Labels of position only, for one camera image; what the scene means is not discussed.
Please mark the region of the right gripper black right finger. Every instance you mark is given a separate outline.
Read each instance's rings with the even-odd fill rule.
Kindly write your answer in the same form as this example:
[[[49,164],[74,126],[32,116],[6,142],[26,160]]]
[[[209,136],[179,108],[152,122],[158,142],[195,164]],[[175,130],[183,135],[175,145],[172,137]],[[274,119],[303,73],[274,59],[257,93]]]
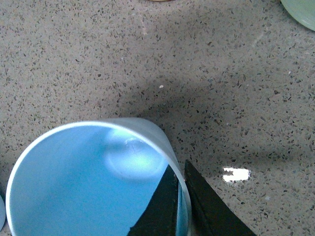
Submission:
[[[185,161],[185,179],[193,220],[202,236],[254,236],[255,233],[223,202],[202,174]]]

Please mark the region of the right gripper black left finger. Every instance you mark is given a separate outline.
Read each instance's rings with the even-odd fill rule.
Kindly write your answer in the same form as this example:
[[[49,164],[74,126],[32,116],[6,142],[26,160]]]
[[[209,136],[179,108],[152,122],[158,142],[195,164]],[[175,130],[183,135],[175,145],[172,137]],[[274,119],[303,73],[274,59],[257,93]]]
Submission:
[[[177,228],[178,178],[168,166],[148,206],[129,236],[174,236]]]

